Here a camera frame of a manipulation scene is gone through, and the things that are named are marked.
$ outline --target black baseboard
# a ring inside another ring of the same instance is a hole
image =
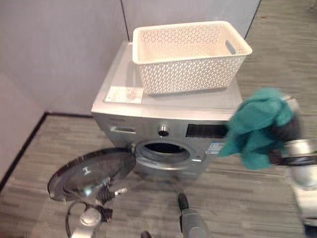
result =
[[[41,125],[43,124],[43,122],[45,121],[46,117],[48,116],[49,113],[43,113],[42,117],[40,118],[39,122],[37,123],[37,125],[34,127],[33,131],[31,132],[30,136],[27,138],[27,140],[25,141],[25,143],[23,144],[21,150],[19,151],[19,153],[17,154],[17,156],[15,157],[15,159],[13,160],[12,164],[10,165],[9,169],[6,171],[5,175],[3,176],[1,182],[0,182],[0,192],[2,191],[3,187],[5,186],[5,183],[8,181],[10,175],[12,174],[13,170],[15,169],[15,166],[19,163],[21,157],[23,156],[24,152],[26,151],[26,149],[29,147],[29,145],[31,144],[34,136],[36,135],[36,133],[38,132],[38,130],[40,129]]]
[[[8,181],[8,179],[11,176],[12,172],[14,171],[16,165],[19,163],[20,159],[22,158],[22,156],[24,155],[25,151],[27,150],[27,148],[31,144],[34,136],[36,135],[36,133],[40,129],[41,125],[43,124],[43,122],[45,121],[47,116],[71,117],[71,118],[92,118],[91,115],[82,115],[82,114],[49,113],[49,112],[43,113],[43,115],[41,116],[39,122],[34,127],[33,131],[30,134],[30,136],[27,138],[27,140],[23,144],[21,150],[19,151],[19,153],[17,154],[17,156],[13,160],[12,164],[10,165],[9,169],[6,171],[5,175],[3,176],[3,178],[2,178],[2,180],[0,182],[0,192],[4,188],[6,182]]]
[[[93,118],[92,115],[73,114],[73,113],[49,113],[50,116],[69,117],[69,118]]]
[[[252,23],[253,23],[253,21],[254,21],[254,18],[256,17],[256,15],[257,15],[257,13],[258,13],[258,10],[259,10],[259,7],[260,7],[260,5],[261,5],[261,2],[262,2],[262,0],[259,1],[259,5],[258,5],[258,7],[257,7],[257,9],[256,9],[256,12],[254,13],[254,16],[253,16],[253,18],[252,18],[252,20],[251,20],[251,23],[250,23],[250,25],[249,25],[248,31],[247,31],[246,36],[245,36],[244,39],[246,39],[247,36],[248,36],[249,30],[250,30],[251,25],[252,25]]]

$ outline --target basket handle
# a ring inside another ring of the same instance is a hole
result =
[[[230,51],[230,53],[231,53],[232,55],[235,55],[235,54],[236,54],[236,50],[234,49],[234,47],[232,46],[232,44],[231,44],[228,40],[226,40],[225,44],[226,44],[228,50]]]

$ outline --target white wall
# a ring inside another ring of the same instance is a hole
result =
[[[46,111],[89,114],[124,40],[120,0],[0,1],[0,69]]]
[[[245,37],[260,0],[123,0],[130,40],[140,26],[226,20]]]
[[[43,109],[0,72],[0,180],[42,114]]]

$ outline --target cable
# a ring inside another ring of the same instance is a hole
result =
[[[69,227],[69,216],[71,215],[70,214],[70,210],[72,209],[73,206],[75,206],[76,204],[78,203],[81,203],[81,204],[84,204],[86,207],[85,207],[85,211],[91,207],[90,204],[86,203],[86,202],[83,202],[83,201],[76,201],[74,203],[72,203],[68,210],[67,210],[67,214],[66,214],[66,218],[65,218],[65,229],[66,229],[66,234],[67,234],[67,237],[70,238],[71,237],[71,232],[70,232],[70,227]]]

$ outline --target washing machine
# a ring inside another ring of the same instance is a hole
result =
[[[134,153],[136,172],[196,177],[222,148],[241,102],[235,79],[221,90],[146,95],[132,43],[123,43],[91,113],[114,146]]]
[[[121,45],[92,106],[113,148],[70,161],[50,179],[58,201],[94,197],[132,170],[194,179],[217,157],[226,122],[242,102],[236,80],[221,90],[146,95],[132,62],[132,44]]]

